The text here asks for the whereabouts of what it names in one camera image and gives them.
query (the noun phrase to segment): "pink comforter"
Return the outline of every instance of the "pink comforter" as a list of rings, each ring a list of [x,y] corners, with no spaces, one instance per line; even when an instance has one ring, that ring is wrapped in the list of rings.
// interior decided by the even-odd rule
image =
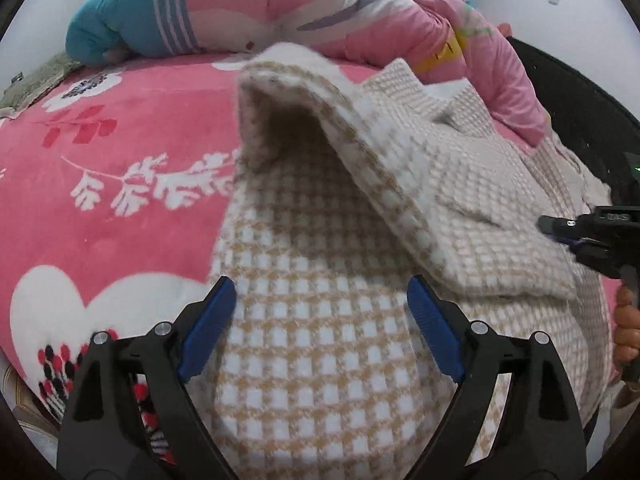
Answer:
[[[135,60],[0,120],[0,347],[57,416],[92,332],[145,333],[208,292],[242,65]]]
[[[517,54],[465,0],[185,0],[185,5],[194,36],[207,50],[258,52],[275,41],[290,41],[380,68],[401,57],[426,84],[468,78],[492,117],[531,146],[550,131],[549,116]]]

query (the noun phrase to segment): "red leaf print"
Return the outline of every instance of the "red leaf print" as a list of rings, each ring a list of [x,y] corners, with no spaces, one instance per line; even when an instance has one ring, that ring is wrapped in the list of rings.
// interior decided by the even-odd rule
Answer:
[[[164,454],[162,459],[168,462],[169,464],[175,464],[174,454],[168,449],[166,450],[166,453]]]
[[[105,119],[100,121],[100,128],[98,129],[99,137],[109,137],[118,126],[116,119]]]
[[[51,123],[55,123],[56,121],[59,121],[60,119],[62,119],[62,117],[64,117],[65,115],[67,115],[71,110],[69,108],[67,108],[66,110],[60,110],[59,112],[55,112],[50,118],[49,118],[49,122]]]
[[[149,388],[144,383],[138,383],[133,386],[133,393],[136,395],[138,401],[145,400],[149,394]]]
[[[89,106],[88,108],[82,110],[78,114],[78,117],[76,117],[76,119],[87,119],[89,117],[93,117],[94,115],[99,114],[103,108],[104,105]]]
[[[100,123],[87,123],[80,125],[80,131],[74,139],[74,144],[88,144],[98,131]]]
[[[63,361],[69,361],[69,359],[71,359],[71,351],[67,345],[62,345],[60,347],[60,357],[62,357]]]
[[[153,413],[143,413],[142,420],[144,420],[145,424],[150,428],[158,427],[158,416]]]
[[[52,361],[51,361],[51,365],[53,366],[53,369],[57,372],[61,372],[62,371],[62,359],[60,359],[59,356],[54,356]]]
[[[53,146],[53,143],[56,142],[56,140],[58,140],[59,136],[60,136],[60,128],[50,129],[47,132],[47,135],[45,136],[44,140],[42,141],[42,147],[50,148],[51,146]]]

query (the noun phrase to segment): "bed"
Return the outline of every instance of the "bed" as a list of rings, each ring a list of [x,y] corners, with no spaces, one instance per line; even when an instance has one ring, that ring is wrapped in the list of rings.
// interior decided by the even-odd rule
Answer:
[[[637,122],[619,104],[571,69],[525,44],[515,40],[512,44],[563,142],[596,176],[612,187],[617,202],[628,203],[627,188],[632,185],[630,172],[610,171],[621,167],[620,154],[616,152],[611,158],[594,159],[589,143],[574,136],[580,118],[562,115],[562,110],[568,107],[558,106],[557,95],[545,94],[545,89],[551,87],[545,82],[556,81],[558,84],[552,85],[556,90],[561,83],[572,89],[584,88],[584,95],[578,94],[575,98],[583,103],[596,100],[594,106],[604,110],[602,113],[607,117],[615,117],[621,125],[621,138],[625,136],[625,151],[633,150],[638,142]],[[85,324],[86,333],[97,329],[112,330],[117,336],[123,332],[123,327],[126,331],[144,332],[149,319],[127,314],[134,305],[140,307],[140,298],[135,295],[140,288],[157,291],[155,296],[142,301],[147,302],[148,308],[155,309],[155,316],[163,319],[175,317],[176,307],[181,308],[188,301],[203,296],[205,290],[201,283],[209,270],[210,247],[216,238],[216,231],[210,227],[222,220],[239,142],[229,135],[235,127],[233,117],[219,113],[216,107],[230,107],[232,94],[229,89],[235,85],[237,70],[246,60],[247,56],[242,55],[201,54],[161,61],[134,60],[124,70],[79,73],[21,118],[24,123],[28,121],[30,130],[37,134],[27,141],[10,143],[15,158],[25,162],[12,178],[34,179],[34,182],[44,184],[54,176],[62,185],[55,196],[49,191],[42,194],[37,185],[31,196],[25,196],[23,190],[18,191],[23,196],[25,209],[39,210],[55,229],[38,229],[39,222],[33,224],[29,218],[16,216],[12,229],[21,233],[17,238],[28,239],[31,249],[17,253],[11,264],[3,269],[3,275],[12,276],[12,282],[18,283],[14,301],[24,297],[22,291],[29,295],[37,284],[49,283],[53,284],[59,298],[63,298],[56,301],[69,311],[62,316],[57,310],[43,323],[49,333],[56,335],[55,348],[44,344],[43,339],[32,340],[28,336],[18,338],[20,348],[14,348],[13,352],[9,346],[3,348],[14,363],[32,363],[29,373],[25,374],[24,369],[20,371],[31,378],[31,388],[38,391],[54,414],[62,414],[64,401],[72,388],[72,382],[69,382],[72,381],[72,370],[81,362],[85,343],[84,336],[79,336],[78,332],[66,332],[65,320]],[[340,67],[354,81],[364,80],[375,72],[362,63],[342,62]],[[215,81],[203,76],[203,70],[215,71]],[[178,115],[184,117],[178,123],[183,135],[193,132],[206,132],[207,135],[190,135],[187,146],[183,136],[175,137],[172,131],[167,131],[168,127],[176,128],[175,117]],[[500,122],[497,127],[503,136],[522,142],[526,135],[514,132],[519,126],[511,123],[508,127]],[[597,126],[591,123],[590,129],[595,141]],[[113,148],[111,143],[111,147],[105,149],[110,145],[109,140],[114,140],[113,136],[122,130],[129,132],[129,142],[134,148],[127,148],[126,144]],[[149,132],[158,135],[149,136]],[[31,156],[36,150],[47,156]],[[196,215],[198,208],[204,207],[215,213],[207,218]],[[199,225],[200,231],[206,231],[210,239],[188,240],[188,234],[181,235],[170,229],[167,224],[169,214],[173,217],[172,222],[179,218],[180,222],[189,222],[191,226]],[[126,247],[126,251],[115,260],[116,245],[110,238],[113,226],[118,222],[128,222],[133,227],[129,228],[126,243],[119,246]],[[53,231],[55,240],[52,242],[50,234]],[[158,233],[162,232],[171,234],[163,237],[160,243]],[[82,260],[68,259],[68,248],[76,246],[82,251],[83,244],[91,247],[91,266]],[[190,247],[188,254],[172,253],[169,249],[184,245]],[[30,253],[30,261],[20,261],[24,252]],[[40,253],[45,265],[34,265],[34,252]],[[165,262],[162,268],[158,267],[159,261]],[[74,279],[60,273],[60,267]],[[176,276],[171,278],[175,283],[163,288],[167,280],[160,282],[159,273]],[[135,280],[127,280],[132,274],[136,275]],[[42,304],[50,301],[51,290],[42,294],[39,299]],[[121,310],[114,312],[113,304]],[[14,326],[20,326],[22,328],[17,331],[24,334],[30,332],[30,320],[34,316],[40,317],[41,321],[42,316],[47,316],[47,309],[29,312],[20,308],[16,312],[20,315],[12,316],[12,330]],[[25,359],[18,354],[31,357]],[[39,380],[33,379],[38,376],[41,376]],[[627,452],[624,443],[632,439],[637,418],[629,424],[616,447],[590,473],[601,476],[588,478],[608,478],[613,471],[628,470],[621,465],[625,463]],[[7,417],[4,420],[15,433],[15,423]],[[12,444],[25,444],[23,436],[15,434]],[[37,466],[39,462],[41,459],[35,458],[28,466]]]

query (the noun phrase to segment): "black bed frame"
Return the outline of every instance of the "black bed frame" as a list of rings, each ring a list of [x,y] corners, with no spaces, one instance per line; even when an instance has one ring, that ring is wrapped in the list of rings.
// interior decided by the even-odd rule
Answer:
[[[0,0],[0,40],[24,0]],[[621,0],[640,28],[640,0]],[[640,154],[640,123],[613,97],[573,68],[511,39],[554,129],[595,176],[609,184],[617,204],[637,205],[640,193],[625,152]],[[0,478],[60,480],[31,444],[0,395]],[[584,480],[640,478],[640,408]]]

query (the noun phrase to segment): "white checkered blanket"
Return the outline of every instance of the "white checkered blanket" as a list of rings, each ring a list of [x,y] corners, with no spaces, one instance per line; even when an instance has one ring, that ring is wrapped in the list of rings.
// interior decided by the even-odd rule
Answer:
[[[557,139],[525,156],[471,87],[433,99],[403,60],[356,85],[290,44],[242,70],[239,123],[212,266],[238,304],[190,393],[241,478],[404,477],[454,393],[406,307],[417,273],[498,333],[546,331],[590,418],[610,370],[600,282],[535,222],[607,197],[568,182]]]

